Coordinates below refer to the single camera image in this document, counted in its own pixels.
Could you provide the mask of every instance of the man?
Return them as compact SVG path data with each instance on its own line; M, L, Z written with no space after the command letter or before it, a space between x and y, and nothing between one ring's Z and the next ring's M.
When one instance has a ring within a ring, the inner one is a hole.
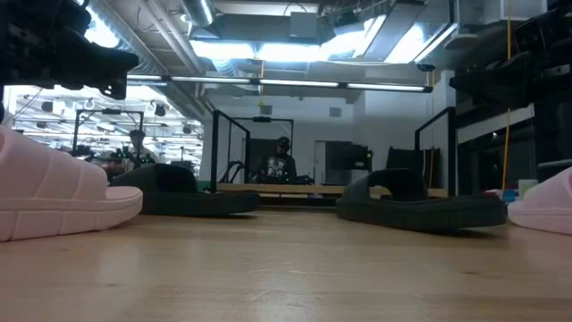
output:
M143 139L145 139L145 133L141 130L133 130L129 132L129 137L131 138L131 144L133 145L132 148L129 149L129 152L133 156L133 158L137 157L137 146L139 146L139 162L141 164L149 164L149 163L159 163L159 158L148 148L143 146ZM125 172L129 172L133 170L135 167L135 163L130 160L127 163L127 168Z
M258 171L258 183L293 184L296 180L296 162L288 155L290 139L276 141L276 154L264 159Z

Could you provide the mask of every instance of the desk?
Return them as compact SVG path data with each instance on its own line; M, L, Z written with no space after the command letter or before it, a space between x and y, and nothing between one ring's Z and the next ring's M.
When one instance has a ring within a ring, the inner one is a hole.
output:
M338 194L343 193L345 186L321 186L321 185L289 185L289 184L232 184L217 183L218 191L256 191L260 193L285 193L285 194ZM391 193L384 187L373 187L370 189L373 195L390 196ZM429 197L447 198L447 191L444 189L429 189Z
M550 321L572 318L572 238L460 236L323 212L138 216L121 229L0 243L10 322Z

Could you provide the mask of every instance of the pink slide sandal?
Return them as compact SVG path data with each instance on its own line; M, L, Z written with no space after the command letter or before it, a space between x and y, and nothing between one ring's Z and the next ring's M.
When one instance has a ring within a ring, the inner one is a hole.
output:
M104 230L142 202L137 188L108 188L100 167L0 128L0 242Z
M509 219L526 228L572 234L572 167L509 204Z

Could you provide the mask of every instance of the black slide sandal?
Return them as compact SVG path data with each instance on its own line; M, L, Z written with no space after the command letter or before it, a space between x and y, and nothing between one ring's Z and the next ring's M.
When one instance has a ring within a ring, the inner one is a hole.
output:
M392 199L372 199L369 187L383 186ZM503 225L504 204L496 196L428 199L423 178L409 169L382 170L348 187L336 204L339 218L391 228L440 232Z
M145 165L114 178L110 185L141 189L144 215L228 216L258 208L258 193L202 193L192 172L177 165Z

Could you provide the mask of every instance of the black shirt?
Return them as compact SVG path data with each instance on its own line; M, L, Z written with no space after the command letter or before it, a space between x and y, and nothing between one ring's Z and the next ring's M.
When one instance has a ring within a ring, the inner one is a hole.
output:
M294 183L296 181L296 162L287 155L268 157L260 165L258 183Z

